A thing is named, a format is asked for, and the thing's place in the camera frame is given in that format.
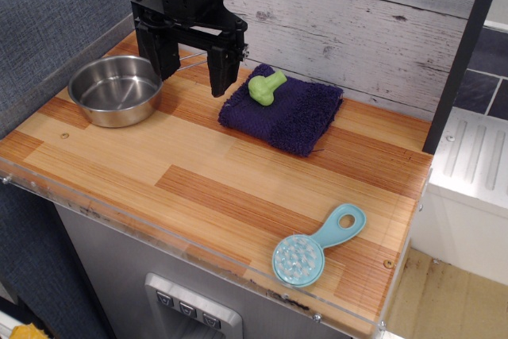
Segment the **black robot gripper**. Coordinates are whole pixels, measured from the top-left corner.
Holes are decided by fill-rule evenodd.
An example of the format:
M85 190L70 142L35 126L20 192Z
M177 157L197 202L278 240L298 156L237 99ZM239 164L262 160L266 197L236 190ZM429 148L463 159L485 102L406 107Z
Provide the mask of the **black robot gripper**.
M162 81L180 68L179 44L207 54L211 94L221 97L237 81L246 57L248 25L224 0L131 0L137 44Z

